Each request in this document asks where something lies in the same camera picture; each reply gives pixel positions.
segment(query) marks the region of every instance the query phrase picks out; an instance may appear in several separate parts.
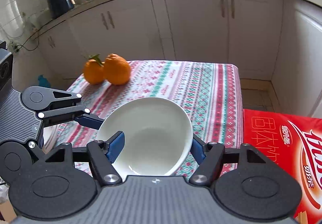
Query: white bowl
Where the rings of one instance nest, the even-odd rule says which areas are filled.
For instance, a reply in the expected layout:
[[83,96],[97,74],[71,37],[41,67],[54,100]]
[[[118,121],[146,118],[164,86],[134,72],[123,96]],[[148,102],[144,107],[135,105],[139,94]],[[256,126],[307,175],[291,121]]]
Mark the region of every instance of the white bowl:
[[117,131],[125,146],[113,166],[125,181],[128,175],[169,176],[191,149],[191,121],[178,104],[160,97],[130,101],[103,122],[96,139],[108,140]]

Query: patterned tablecloth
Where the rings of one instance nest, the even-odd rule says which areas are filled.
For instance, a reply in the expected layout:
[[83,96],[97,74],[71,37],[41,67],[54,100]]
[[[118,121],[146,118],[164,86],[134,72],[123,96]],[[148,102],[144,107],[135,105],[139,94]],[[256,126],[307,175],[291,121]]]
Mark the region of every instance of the patterned tablecloth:
[[[83,101],[101,118],[122,104],[139,97],[157,96],[179,104],[192,121],[194,133],[203,141],[224,143],[237,148],[243,140],[243,109],[238,69],[231,64],[180,61],[130,61],[131,80],[124,86],[88,84],[81,75],[68,89],[83,95]],[[61,124],[56,144],[71,142],[85,146],[95,139],[97,130],[76,122]],[[88,164],[76,163],[89,173]],[[191,154],[176,175],[190,177],[197,167]],[[227,165],[223,172],[233,169]]]

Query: orange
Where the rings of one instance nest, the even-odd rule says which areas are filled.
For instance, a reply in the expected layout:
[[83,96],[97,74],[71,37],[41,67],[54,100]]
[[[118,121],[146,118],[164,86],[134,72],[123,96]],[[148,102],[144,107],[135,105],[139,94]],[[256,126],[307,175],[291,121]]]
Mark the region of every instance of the orange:
[[109,54],[104,64],[105,79],[113,85],[126,84],[131,77],[131,67],[117,54]]
[[100,61],[99,55],[89,58],[83,69],[84,78],[89,84],[100,84],[104,81],[104,65]]

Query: camera lens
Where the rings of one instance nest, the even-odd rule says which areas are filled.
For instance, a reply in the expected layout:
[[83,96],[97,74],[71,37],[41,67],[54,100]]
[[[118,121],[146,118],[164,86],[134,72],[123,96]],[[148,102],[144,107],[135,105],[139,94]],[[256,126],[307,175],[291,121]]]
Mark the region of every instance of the camera lens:
[[9,71],[9,62],[6,61],[3,63],[2,67],[0,68],[0,79],[5,78]]

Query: red bag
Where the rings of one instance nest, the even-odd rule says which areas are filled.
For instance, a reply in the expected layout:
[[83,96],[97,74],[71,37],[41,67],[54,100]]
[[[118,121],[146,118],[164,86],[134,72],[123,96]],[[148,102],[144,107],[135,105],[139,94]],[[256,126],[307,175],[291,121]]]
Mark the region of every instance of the red bag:
[[294,177],[302,200],[294,218],[322,219],[322,119],[244,110],[244,143],[249,143]]

